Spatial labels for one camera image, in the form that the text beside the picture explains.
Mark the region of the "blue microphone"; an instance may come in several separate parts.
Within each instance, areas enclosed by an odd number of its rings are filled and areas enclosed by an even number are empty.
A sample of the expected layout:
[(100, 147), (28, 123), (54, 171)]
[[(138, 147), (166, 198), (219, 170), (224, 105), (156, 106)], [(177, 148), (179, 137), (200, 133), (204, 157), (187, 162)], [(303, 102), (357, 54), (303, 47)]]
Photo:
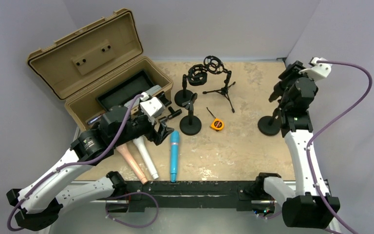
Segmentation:
[(179, 155), (180, 135), (174, 131), (170, 135), (170, 181), (176, 182), (178, 174), (178, 155)]

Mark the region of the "black right-side clip stand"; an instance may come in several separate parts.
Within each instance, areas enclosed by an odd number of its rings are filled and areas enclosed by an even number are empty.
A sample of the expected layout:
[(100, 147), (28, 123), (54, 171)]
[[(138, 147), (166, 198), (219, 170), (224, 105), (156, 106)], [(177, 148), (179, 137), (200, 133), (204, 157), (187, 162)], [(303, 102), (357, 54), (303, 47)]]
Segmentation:
[(277, 135), (281, 129), (280, 108), (276, 108), (271, 116), (263, 116), (258, 121), (259, 131), (266, 136)]

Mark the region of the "black tripod shock-mount stand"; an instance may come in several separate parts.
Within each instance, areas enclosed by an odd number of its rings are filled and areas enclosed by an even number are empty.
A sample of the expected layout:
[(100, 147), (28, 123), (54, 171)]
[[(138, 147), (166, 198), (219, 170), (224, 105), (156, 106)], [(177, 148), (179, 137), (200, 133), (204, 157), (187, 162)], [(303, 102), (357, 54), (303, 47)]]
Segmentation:
[(235, 113), (235, 109), (233, 108), (232, 102), (230, 100), (228, 91), (231, 86), (235, 85), (235, 81), (232, 84), (230, 83), (232, 71), (225, 68), (223, 62), (216, 56), (206, 56), (203, 61), (203, 65), (205, 67), (206, 73), (211, 73), (214, 75), (219, 75), (221, 73), (226, 74), (226, 78), (224, 80), (224, 87), (217, 89), (217, 90), (211, 90), (211, 91), (203, 91), (202, 94), (208, 94), (208, 93), (218, 93), (225, 97), (231, 107), (232, 113)]

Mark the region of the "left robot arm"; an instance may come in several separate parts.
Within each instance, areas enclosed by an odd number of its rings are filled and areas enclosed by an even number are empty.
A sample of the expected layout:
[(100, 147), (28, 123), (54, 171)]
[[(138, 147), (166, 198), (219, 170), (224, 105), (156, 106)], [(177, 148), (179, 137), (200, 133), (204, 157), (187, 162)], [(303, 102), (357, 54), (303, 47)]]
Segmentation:
[(8, 191), (8, 202), (14, 207), (9, 219), (17, 223), (17, 227), (12, 227), (8, 221), (8, 229), (39, 231), (52, 225), (62, 213), (85, 202), (108, 197), (121, 199), (127, 192), (127, 183), (118, 172), (109, 172), (78, 190), (67, 186), (113, 155), (116, 147), (141, 136), (159, 145), (173, 131), (164, 123), (160, 123), (158, 130), (154, 128), (155, 119), (165, 105), (150, 100), (138, 107), (135, 117), (125, 106), (113, 107), (90, 130), (82, 132), (64, 156), (37, 181), (24, 189)]

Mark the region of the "pink microphone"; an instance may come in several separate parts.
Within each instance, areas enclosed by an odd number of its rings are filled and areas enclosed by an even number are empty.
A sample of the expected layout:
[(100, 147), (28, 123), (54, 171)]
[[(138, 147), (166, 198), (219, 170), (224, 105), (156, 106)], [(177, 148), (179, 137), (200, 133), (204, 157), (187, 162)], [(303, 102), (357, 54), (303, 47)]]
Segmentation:
[(130, 153), (127, 145), (122, 144), (120, 146), (117, 146), (116, 150), (123, 156), (124, 160), (128, 163), (128, 165), (130, 166), (138, 180), (142, 184), (146, 184), (148, 180), (143, 171), (141, 170), (141, 168), (139, 167), (139, 165), (137, 164), (137, 162), (135, 161), (134, 157)]

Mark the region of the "black round-base clip stand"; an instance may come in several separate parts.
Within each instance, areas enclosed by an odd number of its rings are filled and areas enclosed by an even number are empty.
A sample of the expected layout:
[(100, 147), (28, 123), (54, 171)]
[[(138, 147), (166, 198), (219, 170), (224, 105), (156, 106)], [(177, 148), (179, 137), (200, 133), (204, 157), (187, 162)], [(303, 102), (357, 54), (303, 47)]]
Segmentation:
[(187, 116), (180, 120), (180, 130), (183, 134), (188, 136), (196, 135), (202, 128), (200, 119), (194, 115), (194, 102), (197, 99), (198, 94), (194, 93), (189, 101), (183, 103), (184, 108), (188, 111)]

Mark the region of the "white grey-headed microphone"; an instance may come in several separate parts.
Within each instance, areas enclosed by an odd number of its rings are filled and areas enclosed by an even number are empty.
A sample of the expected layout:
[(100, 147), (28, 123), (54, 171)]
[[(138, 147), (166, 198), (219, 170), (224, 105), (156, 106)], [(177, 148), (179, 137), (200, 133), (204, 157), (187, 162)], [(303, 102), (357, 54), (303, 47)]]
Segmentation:
[(148, 169), (151, 177), (153, 180), (156, 180), (159, 178), (158, 172), (155, 168), (155, 165), (150, 157), (150, 154), (146, 148), (146, 145), (144, 143), (144, 138), (142, 136), (133, 139), (132, 140), (134, 145), (137, 147), (142, 159), (144, 160), (145, 166)]

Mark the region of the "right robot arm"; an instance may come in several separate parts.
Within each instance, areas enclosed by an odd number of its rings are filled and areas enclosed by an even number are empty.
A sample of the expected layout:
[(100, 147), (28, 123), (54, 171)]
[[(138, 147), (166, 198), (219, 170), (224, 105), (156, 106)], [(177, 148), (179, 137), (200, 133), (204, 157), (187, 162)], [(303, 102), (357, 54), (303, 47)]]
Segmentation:
[(277, 202), (287, 227), (325, 229), (340, 209), (339, 199), (331, 195), (320, 173), (308, 112), (318, 92), (316, 82), (330, 72), (331, 65), (324, 58), (312, 58), (309, 67), (300, 61), (289, 65), (268, 99), (277, 101), (277, 108), (258, 121), (264, 135), (282, 135), (292, 158), (295, 189), (274, 173), (260, 173), (254, 184), (257, 197), (270, 196)]

